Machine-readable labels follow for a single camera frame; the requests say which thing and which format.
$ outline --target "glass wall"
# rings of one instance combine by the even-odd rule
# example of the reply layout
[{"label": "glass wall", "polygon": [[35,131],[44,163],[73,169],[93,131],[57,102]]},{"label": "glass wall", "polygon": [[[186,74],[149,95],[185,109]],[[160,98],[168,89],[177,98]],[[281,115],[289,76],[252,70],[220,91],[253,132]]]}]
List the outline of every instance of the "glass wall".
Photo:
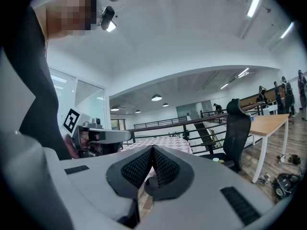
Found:
[{"label": "glass wall", "polygon": [[78,80],[75,108],[91,118],[100,118],[102,127],[106,128],[105,90]]},{"label": "glass wall", "polygon": [[62,135],[67,132],[62,128],[68,111],[74,106],[74,86],[76,78],[50,69],[51,79],[59,101],[58,126]]}]

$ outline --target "wooden desk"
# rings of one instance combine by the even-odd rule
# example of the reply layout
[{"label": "wooden desk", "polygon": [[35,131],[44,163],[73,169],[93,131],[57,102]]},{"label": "wooden desk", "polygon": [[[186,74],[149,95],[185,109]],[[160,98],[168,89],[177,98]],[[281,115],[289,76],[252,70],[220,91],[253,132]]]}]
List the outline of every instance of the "wooden desk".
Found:
[{"label": "wooden desk", "polygon": [[[273,134],[277,129],[279,129],[284,123],[284,138],[283,138],[283,150],[282,154],[286,153],[286,146],[288,141],[288,121],[289,114],[282,115],[265,115],[265,116],[255,116],[255,121],[251,122],[251,127],[249,133],[252,135],[257,135],[262,137],[262,146],[259,162],[257,165],[257,169],[253,178],[253,183],[255,183],[260,175],[265,153],[267,151],[268,138],[271,134]],[[255,145],[255,136],[253,136],[253,146]]]}]

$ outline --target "ceiling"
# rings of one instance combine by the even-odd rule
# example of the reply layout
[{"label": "ceiling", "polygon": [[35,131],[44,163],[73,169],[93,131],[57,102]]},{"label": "ceiling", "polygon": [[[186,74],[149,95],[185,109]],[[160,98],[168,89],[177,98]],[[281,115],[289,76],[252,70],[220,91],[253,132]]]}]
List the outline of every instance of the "ceiling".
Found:
[{"label": "ceiling", "polygon": [[[111,114],[135,114],[137,109],[147,112],[162,108],[165,102],[170,106],[177,105],[176,98],[187,99],[189,95],[195,95],[196,91],[199,93],[204,90],[206,92],[221,91],[222,86],[241,72],[242,69],[207,71],[155,83],[110,99],[110,107],[113,105],[125,107]],[[249,72],[248,77],[251,77],[256,69],[251,69]],[[153,102],[151,99],[154,94],[161,95],[162,100]]]},{"label": "ceiling", "polygon": [[[45,0],[34,0],[38,5]],[[274,0],[264,0],[258,16],[246,28],[246,13],[252,0],[100,0],[101,8],[115,9],[117,28],[108,33],[100,28],[86,36],[66,37],[49,42],[111,75],[120,74],[118,61],[145,42],[184,31],[241,36],[270,49],[278,33],[290,23]]]}]

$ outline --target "white wall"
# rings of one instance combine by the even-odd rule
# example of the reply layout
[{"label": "white wall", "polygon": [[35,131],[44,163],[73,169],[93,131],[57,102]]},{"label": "white wall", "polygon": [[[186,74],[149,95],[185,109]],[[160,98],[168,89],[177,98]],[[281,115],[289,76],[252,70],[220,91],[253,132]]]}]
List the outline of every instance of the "white wall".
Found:
[{"label": "white wall", "polygon": [[97,85],[105,89],[105,116],[106,128],[111,129],[111,119],[109,110],[109,96],[108,87],[110,86],[110,76],[102,70],[91,66],[90,64],[79,60],[78,58],[65,53],[61,50],[56,50],[54,47],[49,46],[47,51],[47,63],[52,69],[77,77],[78,79],[89,84]]},{"label": "white wall", "polygon": [[135,117],[125,118],[126,129],[134,129],[133,125],[135,124],[150,123],[176,117],[178,117],[176,108],[174,106],[167,106],[151,112],[139,113]]},{"label": "white wall", "polygon": [[286,36],[273,50],[280,69],[279,78],[297,78],[297,71],[307,71],[307,53],[304,44],[296,33]]},{"label": "white wall", "polygon": [[226,97],[221,97],[221,98],[215,98],[215,99],[211,99],[211,105],[212,105],[212,109],[215,111],[216,108],[215,106],[213,106],[214,103],[221,105],[221,107],[223,109],[226,109],[228,103],[231,101],[231,97],[230,96],[226,96]]},{"label": "white wall", "polygon": [[203,112],[213,111],[213,106],[211,105],[211,100],[201,102],[201,104],[202,104],[202,107],[203,107]]},{"label": "white wall", "polygon": [[279,68],[271,53],[257,43],[236,36],[204,31],[174,31],[155,37],[117,60],[110,95],[153,84],[171,75],[180,76],[204,69]]},{"label": "white wall", "polygon": [[231,101],[233,98],[243,99],[255,95],[259,92],[260,85],[266,89],[274,88],[274,81],[277,81],[278,84],[282,83],[281,79],[278,77],[278,70],[258,70],[253,76],[247,75],[246,77],[237,79],[228,85],[229,100]]},{"label": "white wall", "polygon": [[201,102],[197,102],[195,104],[195,106],[196,106],[196,111],[197,111],[198,117],[200,118],[201,117],[201,111],[203,112],[202,104],[201,104]]}]

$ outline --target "camera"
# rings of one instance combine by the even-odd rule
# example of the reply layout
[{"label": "camera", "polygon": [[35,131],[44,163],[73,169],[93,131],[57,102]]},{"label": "camera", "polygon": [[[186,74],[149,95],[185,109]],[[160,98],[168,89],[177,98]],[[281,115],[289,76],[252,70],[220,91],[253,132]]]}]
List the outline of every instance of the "camera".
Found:
[{"label": "camera", "polygon": [[107,6],[104,9],[104,11],[102,12],[102,20],[101,20],[101,23],[100,23],[102,30],[105,31],[109,27],[110,22],[112,21],[114,14],[115,14],[114,9],[111,6]]}]

